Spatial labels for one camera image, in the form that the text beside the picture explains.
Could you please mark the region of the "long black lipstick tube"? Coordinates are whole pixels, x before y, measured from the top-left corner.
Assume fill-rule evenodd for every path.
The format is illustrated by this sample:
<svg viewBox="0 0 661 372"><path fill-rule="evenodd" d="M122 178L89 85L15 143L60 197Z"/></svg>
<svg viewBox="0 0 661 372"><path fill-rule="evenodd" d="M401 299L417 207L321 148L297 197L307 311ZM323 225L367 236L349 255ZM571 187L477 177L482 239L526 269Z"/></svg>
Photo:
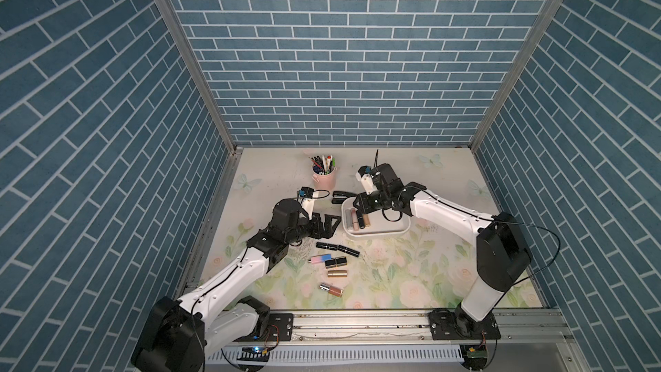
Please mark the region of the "long black lipstick tube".
<svg viewBox="0 0 661 372"><path fill-rule="evenodd" d="M315 247L318 248L318 249L329 250L329 251L337 251L338 250L338 245L325 243L325 242L317 242L315 244Z"/></svg>

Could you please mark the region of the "black lipstick silver band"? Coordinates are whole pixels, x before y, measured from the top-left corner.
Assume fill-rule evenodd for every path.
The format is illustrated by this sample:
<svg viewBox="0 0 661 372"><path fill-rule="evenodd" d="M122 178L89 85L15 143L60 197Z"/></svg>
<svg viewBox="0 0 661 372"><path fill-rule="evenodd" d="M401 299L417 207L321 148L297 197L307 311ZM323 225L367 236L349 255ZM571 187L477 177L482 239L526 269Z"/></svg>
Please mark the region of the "black lipstick silver band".
<svg viewBox="0 0 661 372"><path fill-rule="evenodd" d="M359 227L360 227L361 229L364 229L364 228L366 227L366 224L365 224L365 220L364 220L363 214L362 214L360 211L357 211L357 212L356 212L356 217L357 217L357 221L358 221L358 225L359 225Z"/></svg>

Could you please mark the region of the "black lipstick gold band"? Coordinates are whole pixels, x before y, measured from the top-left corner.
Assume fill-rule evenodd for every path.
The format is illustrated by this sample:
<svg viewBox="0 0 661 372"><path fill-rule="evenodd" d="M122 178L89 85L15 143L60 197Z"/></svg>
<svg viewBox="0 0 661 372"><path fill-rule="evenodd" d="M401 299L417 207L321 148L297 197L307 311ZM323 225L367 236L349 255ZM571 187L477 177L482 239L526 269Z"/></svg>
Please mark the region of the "black lipstick gold band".
<svg viewBox="0 0 661 372"><path fill-rule="evenodd" d="M347 254L349 256L353 256L355 258L359 258L359 256L360 256L359 251L351 249L347 246L337 245L337 250L344 253L344 254Z"/></svg>

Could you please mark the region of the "white plastic storage box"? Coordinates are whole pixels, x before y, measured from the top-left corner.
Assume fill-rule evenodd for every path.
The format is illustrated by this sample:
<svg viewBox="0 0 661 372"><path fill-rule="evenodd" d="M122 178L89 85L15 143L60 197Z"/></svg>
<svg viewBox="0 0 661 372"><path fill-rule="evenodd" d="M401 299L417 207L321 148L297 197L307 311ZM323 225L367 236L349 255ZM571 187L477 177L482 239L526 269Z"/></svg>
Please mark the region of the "white plastic storage box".
<svg viewBox="0 0 661 372"><path fill-rule="evenodd" d="M384 217L380 211L367 215L370 220L370 227L365 229L360 228L357 232L354 232L353 229L349 231L347 229L345 215L348 209L354 208L354 199L354 197L347 199L341 206L343 217L342 226L344 232L346 232L349 237L353 239L370 239L399 236L405 234L411 228L411 218L409 216L402 215L400 220L395 221L399 214L392 212L392 210L388 210L386 212L386 217Z"/></svg>

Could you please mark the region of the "black gold square lipstick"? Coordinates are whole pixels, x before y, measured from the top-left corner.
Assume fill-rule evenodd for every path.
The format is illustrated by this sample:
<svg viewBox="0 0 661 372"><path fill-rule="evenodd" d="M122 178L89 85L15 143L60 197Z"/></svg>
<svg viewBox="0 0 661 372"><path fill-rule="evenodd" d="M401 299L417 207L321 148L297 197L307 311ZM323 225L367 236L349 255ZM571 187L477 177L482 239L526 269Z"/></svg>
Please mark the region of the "black gold square lipstick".
<svg viewBox="0 0 661 372"><path fill-rule="evenodd" d="M325 268L327 269L335 269L337 267L344 267L348 263L347 258L342 257L342 258L332 258L330 260L325 261Z"/></svg>

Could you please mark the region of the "gold lipstick tube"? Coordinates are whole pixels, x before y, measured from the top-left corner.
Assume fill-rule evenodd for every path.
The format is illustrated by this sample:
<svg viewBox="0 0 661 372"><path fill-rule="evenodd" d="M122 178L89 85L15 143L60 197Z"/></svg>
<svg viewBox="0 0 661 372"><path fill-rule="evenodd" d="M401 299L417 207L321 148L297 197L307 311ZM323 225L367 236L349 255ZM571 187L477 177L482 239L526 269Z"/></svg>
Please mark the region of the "gold lipstick tube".
<svg viewBox="0 0 661 372"><path fill-rule="evenodd" d="M328 270L327 277L329 278L344 278L348 276L347 270Z"/></svg>

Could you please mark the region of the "red lip gloss silver cap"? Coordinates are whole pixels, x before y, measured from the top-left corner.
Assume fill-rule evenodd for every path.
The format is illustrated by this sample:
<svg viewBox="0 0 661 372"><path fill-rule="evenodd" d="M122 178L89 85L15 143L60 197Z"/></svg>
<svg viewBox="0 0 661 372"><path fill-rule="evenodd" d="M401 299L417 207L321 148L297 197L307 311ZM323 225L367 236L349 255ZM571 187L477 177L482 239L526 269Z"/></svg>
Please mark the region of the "red lip gloss silver cap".
<svg viewBox="0 0 661 372"><path fill-rule="evenodd" d="M323 282L318 286L318 288L335 297L342 297L344 293L341 288Z"/></svg>

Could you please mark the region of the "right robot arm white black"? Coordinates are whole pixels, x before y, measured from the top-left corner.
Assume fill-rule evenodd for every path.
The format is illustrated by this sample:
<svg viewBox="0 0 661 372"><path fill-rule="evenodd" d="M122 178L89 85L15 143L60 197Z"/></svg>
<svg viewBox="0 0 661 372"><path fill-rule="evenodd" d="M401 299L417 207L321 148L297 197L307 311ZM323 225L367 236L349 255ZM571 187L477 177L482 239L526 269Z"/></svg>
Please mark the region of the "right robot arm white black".
<svg viewBox="0 0 661 372"><path fill-rule="evenodd" d="M392 210L428 220L466 241L476 252L477 278L454 310L460 339L480 339L495 326L492 310L521 279L532 253L520 224L508 213L489 215L444 199L423 184L404 184L389 164L363 165L356 172L363 192L353 202L364 215Z"/></svg>

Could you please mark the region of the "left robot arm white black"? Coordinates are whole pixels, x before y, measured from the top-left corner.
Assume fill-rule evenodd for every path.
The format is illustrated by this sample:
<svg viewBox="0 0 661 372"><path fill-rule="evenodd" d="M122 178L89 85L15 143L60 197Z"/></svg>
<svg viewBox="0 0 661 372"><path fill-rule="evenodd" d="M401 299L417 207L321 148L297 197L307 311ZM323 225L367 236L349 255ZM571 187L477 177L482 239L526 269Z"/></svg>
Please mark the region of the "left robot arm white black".
<svg viewBox="0 0 661 372"><path fill-rule="evenodd" d="M232 263L177 299L151 308L131 356L140 371L202 371L209 356L236 339L261 338L270 308L248 296L248 286L306 238L330 239L342 219L314 212L312 199L279 201L268 225L247 240Z"/></svg>

